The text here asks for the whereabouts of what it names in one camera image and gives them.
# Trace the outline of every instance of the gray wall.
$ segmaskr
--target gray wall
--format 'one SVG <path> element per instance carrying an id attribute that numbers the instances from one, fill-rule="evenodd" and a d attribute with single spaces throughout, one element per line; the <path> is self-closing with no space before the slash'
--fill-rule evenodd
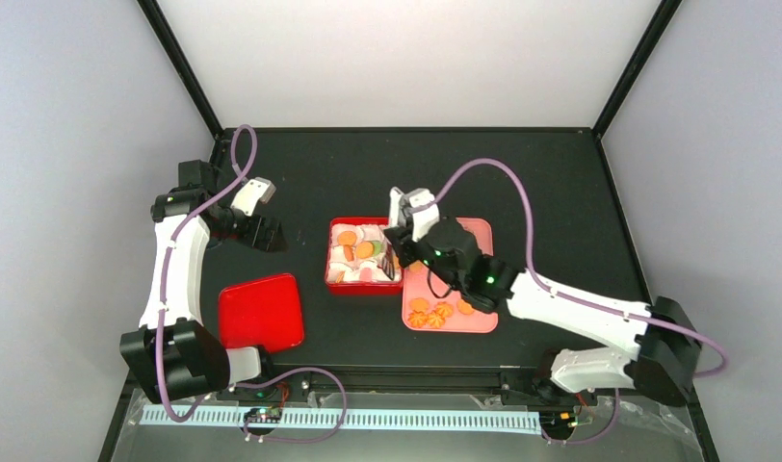
<path id="1" fill-rule="evenodd" d="M 136 2 L 0 2 L 0 460 L 95 460 L 149 204 L 209 149 Z"/>
<path id="2" fill-rule="evenodd" d="M 652 291 L 731 354 L 720 458 L 782 460 L 782 0 L 684 2 L 605 146 Z"/>

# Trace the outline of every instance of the white backdrop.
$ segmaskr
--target white backdrop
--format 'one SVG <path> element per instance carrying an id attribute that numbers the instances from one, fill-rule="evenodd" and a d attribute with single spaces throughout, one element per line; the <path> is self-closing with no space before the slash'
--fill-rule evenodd
<path id="1" fill-rule="evenodd" d="M 223 126 L 592 126 L 657 0 L 161 0 Z"/>

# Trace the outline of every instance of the red container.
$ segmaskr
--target red container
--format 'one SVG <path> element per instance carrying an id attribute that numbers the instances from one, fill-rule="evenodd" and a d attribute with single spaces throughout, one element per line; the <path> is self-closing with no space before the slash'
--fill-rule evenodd
<path id="1" fill-rule="evenodd" d="M 340 217 L 331 221 L 328 226 L 328 253 L 326 254 L 326 267 L 323 271 L 323 280 L 328 290 L 335 295 L 396 295 L 403 291 L 403 280 L 399 282 L 347 282 L 333 283 L 326 280 L 328 273 L 328 259 L 331 258 L 331 229 L 335 224 L 379 224 L 387 225 L 388 217 Z"/>

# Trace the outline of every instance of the orange food piece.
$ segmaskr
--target orange food piece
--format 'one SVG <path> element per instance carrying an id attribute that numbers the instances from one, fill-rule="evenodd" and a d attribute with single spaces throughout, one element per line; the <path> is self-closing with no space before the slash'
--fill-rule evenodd
<path id="1" fill-rule="evenodd" d="M 422 262 L 414 262 L 408 265 L 408 270 L 416 274 L 417 272 L 422 271 L 424 267 L 425 265 L 423 265 Z"/>
<path id="2" fill-rule="evenodd" d="M 472 315 L 472 314 L 474 314 L 474 312 L 476 312 L 476 310 L 474 310 L 473 307 L 470 306 L 470 303 L 468 303 L 467 301 L 462 300 L 462 299 L 460 299 L 456 303 L 456 308 L 458 308 L 459 309 L 459 313 L 461 313 L 463 315 Z"/>
<path id="3" fill-rule="evenodd" d="M 337 236 L 337 243 L 340 245 L 357 244 L 357 233 L 353 231 L 343 231 L 339 236 Z"/>
<path id="4" fill-rule="evenodd" d="M 436 310 L 434 311 L 437 315 L 447 319 L 454 315 L 454 305 L 440 301 L 439 303 L 436 303 Z"/>
<path id="5" fill-rule="evenodd" d="M 414 311 L 408 315 L 408 325 L 416 329 L 425 327 L 426 322 L 428 322 L 428 315 L 425 313 Z"/>
<path id="6" fill-rule="evenodd" d="M 346 260 L 354 261 L 354 248 L 350 245 L 343 245 L 343 255 L 346 255 Z"/>
<path id="7" fill-rule="evenodd" d="M 445 325 L 445 318 L 439 316 L 439 313 L 431 311 L 430 314 L 428 314 L 428 325 L 434 329 L 438 329 Z"/>
<path id="8" fill-rule="evenodd" d="M 425 313 L 430 308 L 430 303 L 425 298 L 414 298 L 408 302 L 408 306 L 416 312 Z"/>
<path id="9" fill-rule="evenodd" d="M 370 241 L 363 241 L 357 245 L 357 258 L 368 258 L 374 255 L 374 245 Z"/>

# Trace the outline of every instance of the black frame post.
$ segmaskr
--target black frame post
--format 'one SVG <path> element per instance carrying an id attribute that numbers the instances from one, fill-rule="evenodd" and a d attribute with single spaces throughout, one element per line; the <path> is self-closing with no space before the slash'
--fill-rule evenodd
<path id="1" fill-rule="evenodd" d="M 672 16 L 674 16 L 680 3 L 681 0 L 662 0 L 661 4 L 658 5 L 658 9 L 655 10 L 652 20 L 646 26 L 646 31 L 643 32 L 643 36 L 640 38 L 638 46 L 635 47 L 632 57 L 626 63 L 626 67 L 624 67 L 623 73 L 621 73 L 618 83 L 613 89 L 613 93 L 610 94 L 610 99 L 607 100 L 601 115 L 598 116 L 598 120 L 592 127 L 592 132 L 597 140 L 602 139 L 604 134 L 607 133 L 607 129 L 610 128 L 615 115 L 618 114 L 623 100 L 626 99 L 629 90 L 632 89 L 632 85 L 638 79 L 643 65 L 646 64 L 646 61 L 652 55 L 652 50 L 655 49 L 655 45 L 658 44 L 658 40 L 664 34 L 666 26 Z"/>
<path id="2" fill-rule="evenodd" d="M 156 33 L 159 41 L 161 41 L 167 56 L 169 56 L 169 60 L 172 62 L 172 66 L 175 67 L 175 71 L 178 73 L 178 77 L 184 83 L 184 88 L 187 89 L 187 93 L 193 98 L 195 107 L 198 108 L 198 112 L 201 114 L 201 118 L 204 119 L 204 123 L 207 124 L 213 139 L 219 139 L 223 134 L 221 123 L 215 116 L 207 95 L 201 89 L 201 85 L 198 83 L 190 63 L 187 62 L 187 56 L 184 55 L 184 51 L 178 45 L 178 40 L 175 39 L 175 34 L 164 18 L 164 12 L 162 12 L 159 3 L 156 0 L 139 0 L 139 6 L 142 7 L 144 15 L 147 16 L 147 21 L 150 22 L 150 26 Z"/>

